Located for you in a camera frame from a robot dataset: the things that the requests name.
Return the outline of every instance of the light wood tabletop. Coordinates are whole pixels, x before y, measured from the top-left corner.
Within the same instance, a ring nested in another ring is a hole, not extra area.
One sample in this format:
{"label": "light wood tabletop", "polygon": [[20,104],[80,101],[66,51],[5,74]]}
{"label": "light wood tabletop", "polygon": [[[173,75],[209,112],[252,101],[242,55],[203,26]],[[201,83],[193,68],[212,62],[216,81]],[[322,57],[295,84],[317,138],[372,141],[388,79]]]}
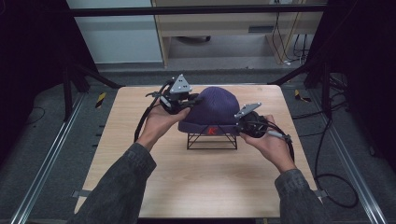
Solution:
{"label": "light wood tabletop", "polygon": [[[192,86],[199,93],[208,86]],[[290,134],[295,163],[311,189],[312,173],[278,86],[224,85],[240,106],[261,102],[259,115],[274,115]],[[92,190],[107,169],[134,141],[134,131],[152,97],[154,87],[124,87],[114,101],[83,189]],[[148,179],[140,217],[279,217],[275,166],[254,147],[237,137],[238,149],[187,149],[187,134],[174,125],[151,150],[157,168]],[[80,197],[76,212],[84,202]]]}

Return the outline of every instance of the gray sleeve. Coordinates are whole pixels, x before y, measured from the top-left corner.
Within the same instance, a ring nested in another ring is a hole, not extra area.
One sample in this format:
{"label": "gray sleeve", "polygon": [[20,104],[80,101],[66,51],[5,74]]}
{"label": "gray sleeve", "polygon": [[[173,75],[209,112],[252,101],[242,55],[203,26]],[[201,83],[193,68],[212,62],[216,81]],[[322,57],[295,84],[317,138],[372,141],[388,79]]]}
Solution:
{"label": "gray sleeve", "polygon": [[281,223],[332,223],[323,204],[300,170],[289,170],[275,181]]}
{"label": "gray sleeve", "polygon": [[156,163],[134,143],[101,178],[67,223],[136,223],[146,182]]}

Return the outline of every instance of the wall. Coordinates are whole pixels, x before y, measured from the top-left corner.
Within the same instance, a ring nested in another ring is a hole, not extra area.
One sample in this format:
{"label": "wall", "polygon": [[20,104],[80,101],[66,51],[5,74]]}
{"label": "wall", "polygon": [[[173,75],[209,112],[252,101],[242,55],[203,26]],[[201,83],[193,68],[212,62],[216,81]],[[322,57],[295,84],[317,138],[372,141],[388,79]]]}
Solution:
{"label": "wall", "polygon": [[[149,0],[67,0],[70,8],[151,7]],[[76,18],[96,64],[162,63],[153,16]]]}

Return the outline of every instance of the hat brim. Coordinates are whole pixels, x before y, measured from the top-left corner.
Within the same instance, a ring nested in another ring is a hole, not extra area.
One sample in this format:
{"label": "hat brim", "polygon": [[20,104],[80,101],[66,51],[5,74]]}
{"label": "hat brim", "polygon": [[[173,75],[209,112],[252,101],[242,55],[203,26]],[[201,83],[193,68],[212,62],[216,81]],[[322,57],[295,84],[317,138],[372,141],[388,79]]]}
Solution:
{"label": "hat brim", "polygon": [[236,130],[236,124],[203,125],[203,124],[189,123],[182,120],[178,123],[177,128],[179,131],[183,133],[199,133],[206,135],[224,135],[226,133],[229,133],[234,136],[239,136],[239,132]]}

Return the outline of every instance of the purple cap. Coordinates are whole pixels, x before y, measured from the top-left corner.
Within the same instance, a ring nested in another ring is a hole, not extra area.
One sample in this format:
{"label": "purple cap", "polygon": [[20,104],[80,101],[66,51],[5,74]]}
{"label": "purple cap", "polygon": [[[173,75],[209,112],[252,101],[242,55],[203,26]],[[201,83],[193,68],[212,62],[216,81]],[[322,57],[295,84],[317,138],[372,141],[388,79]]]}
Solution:
{"label": "purple cap", "polygon": [[208,87],[197,99],[202,99],[202,102],[195,105],[189,115],[178,123],[179,131],[207,135],[239,135],[236,130],[237,119],[234,116],[239,111],[239,103],[232,93],[220,87]]}

